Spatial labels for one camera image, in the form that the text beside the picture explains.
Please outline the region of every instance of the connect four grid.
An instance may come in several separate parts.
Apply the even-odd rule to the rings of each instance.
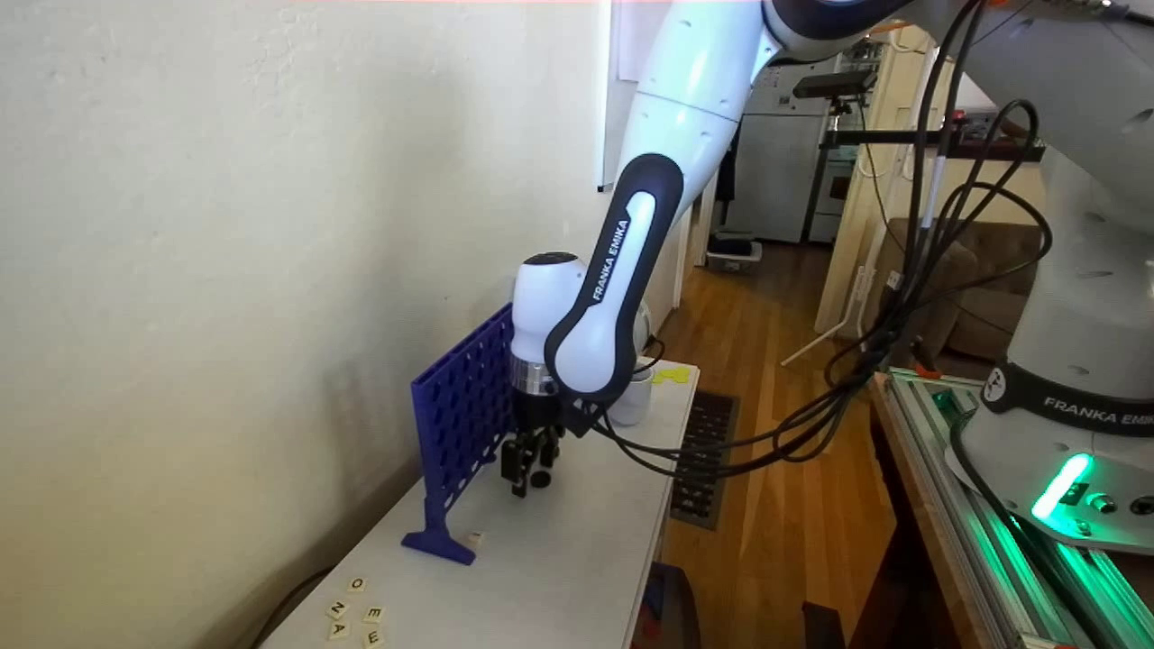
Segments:
[[[514,430],[510,341],[512,307],[505,305],[413,381],[426,529],[406,535],[403,545],[473,562],[473,552],[449,536],[445,514]]]

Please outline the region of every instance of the whiteboard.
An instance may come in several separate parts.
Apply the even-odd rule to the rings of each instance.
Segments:
[[[645,68],[650,49],[661,28],[670,2],[630,2],[605,0],[602,5],[604,31],[601,61],[604,73],[599,81],[597,159],[594,180],[598,192],[612,189],[617,176],[621,141],[629,121],[629,106],[637,90],[637,81]]]

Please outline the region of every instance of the green led light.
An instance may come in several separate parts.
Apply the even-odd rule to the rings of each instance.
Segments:
[[[1054,513],[1054,508],[1058,506],[1058,501],[1062,497],[1070,491],[1078,478],[1086,472],[1089,468],[1089,455],[1085,453],[1079,453],[1066,463],[1062,465],[1062,470],[1058,475],[1050,480],[1050,486],[1046,487],[1046,492],[1042,497],[1034,502],[1034,506],[1029,509],[1029,513],[1034,515],[1035,519],[1046,520]]]

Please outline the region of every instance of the white cup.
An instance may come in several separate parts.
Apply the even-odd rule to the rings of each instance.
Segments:
[[[649,413],[649,402],[652,395],[653,368],[647,367],[634,374],[621,398],[609,406],[609,420],[619,426],[639,424]]]

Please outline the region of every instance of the brown couch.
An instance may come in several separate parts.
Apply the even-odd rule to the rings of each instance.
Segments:
[[[890,223],[902,245],[908,223],[905,218]],[[1027,261],[1037,254],[1040,244],[1041,232],[1036,225],[975,222],[950,246],[924,294]],[[863,322],[872,323],[877,318],[886,278],[891,271],[900,271],[901,259],[901,249],[893,238],[886,237],[878,255],[876,279],[865,301]],[[913,366],[909,341],[920,335],[923,349],[935,359],[938,370],[984,380],[994,361],[1005,355],[1010,345],[1007,331],[1018,326],[1033,285],[1034,268],[1031,267],[956,294],[952,300],[938,300],[922,308],[911,319],[906,334],[894,346],[891,363]]]

